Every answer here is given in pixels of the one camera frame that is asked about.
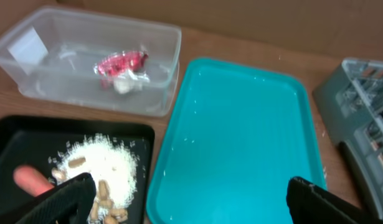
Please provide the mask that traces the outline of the orange carrot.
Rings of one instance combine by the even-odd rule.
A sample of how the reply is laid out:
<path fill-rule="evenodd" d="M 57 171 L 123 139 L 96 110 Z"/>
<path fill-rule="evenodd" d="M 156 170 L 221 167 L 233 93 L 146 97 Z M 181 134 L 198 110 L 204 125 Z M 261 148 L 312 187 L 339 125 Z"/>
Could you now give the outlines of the orange carrot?
<path fill-rule="evenodd" d="M 29 195 L 37 197 L 54 186 L 37 169 L 31 166 L 19 166 L 13 172 L 16 185 Z"/>

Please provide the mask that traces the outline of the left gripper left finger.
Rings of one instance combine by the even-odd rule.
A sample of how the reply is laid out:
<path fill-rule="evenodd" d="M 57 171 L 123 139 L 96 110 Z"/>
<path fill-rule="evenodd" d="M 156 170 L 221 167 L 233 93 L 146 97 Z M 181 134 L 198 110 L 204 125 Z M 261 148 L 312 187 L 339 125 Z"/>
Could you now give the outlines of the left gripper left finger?
<path fill-rule="evenodd" d="M 96 196 L 95 182 L 82 173 L 29 203 L 0 216 L 2 224 L 86 224 Z"/>

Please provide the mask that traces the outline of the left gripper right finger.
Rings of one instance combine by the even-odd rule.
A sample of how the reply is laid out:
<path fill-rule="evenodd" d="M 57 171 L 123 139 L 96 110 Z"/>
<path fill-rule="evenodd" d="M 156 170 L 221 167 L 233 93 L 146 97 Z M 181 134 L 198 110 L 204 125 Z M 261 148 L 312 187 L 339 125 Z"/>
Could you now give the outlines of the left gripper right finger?
<path fill-rule="evenodd" d="M 383 224 L 302 177 L 288 182 L 286 203 L 294 224 Z"/>

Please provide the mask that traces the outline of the peanuts and rice scraps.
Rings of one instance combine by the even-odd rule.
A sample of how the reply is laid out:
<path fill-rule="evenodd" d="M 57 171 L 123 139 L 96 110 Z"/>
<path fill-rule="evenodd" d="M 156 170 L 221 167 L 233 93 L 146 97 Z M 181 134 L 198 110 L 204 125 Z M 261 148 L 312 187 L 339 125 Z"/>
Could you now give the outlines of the peanuts and rice scraps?
<path fill-rule="evenodd" d="M 85 223 L 142 223 L 150 143 L 144 137 L 96 134 L 67 141 L 47 159 L 49 182 L 91 175 L 96 194 Z"/>

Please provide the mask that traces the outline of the white napkin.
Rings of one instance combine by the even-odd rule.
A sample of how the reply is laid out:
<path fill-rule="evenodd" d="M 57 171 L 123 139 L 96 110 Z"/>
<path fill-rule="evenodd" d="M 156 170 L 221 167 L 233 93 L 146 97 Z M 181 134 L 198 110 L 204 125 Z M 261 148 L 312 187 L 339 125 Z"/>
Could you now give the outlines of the white napkin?
<path fill-rule="evenodd" d="M 113 81 L 113 87 L 119 94 L 127 94 L 132 91 L 140 91 L 143 85 L 149 83 L 149 76 L 145 73 L 136 73 L 130 69 L 125 70 Z"/>

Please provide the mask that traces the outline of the red snack wrapper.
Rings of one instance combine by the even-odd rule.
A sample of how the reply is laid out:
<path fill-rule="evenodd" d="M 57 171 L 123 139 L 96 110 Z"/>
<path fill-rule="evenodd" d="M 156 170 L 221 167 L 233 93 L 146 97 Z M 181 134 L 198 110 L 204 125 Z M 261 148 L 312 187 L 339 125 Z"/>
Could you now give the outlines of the red snack wrapper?
<path fill-rule="evenodd" d="M 93 71 L 101 76 L 102 87 L 108 88 L 114 81 L 131 80 L 136 83 L 149 83 L 150 78 L 144 65 L 148 59 L 146 51 L 122 51 L 113 53 L 93 66 Z"/>

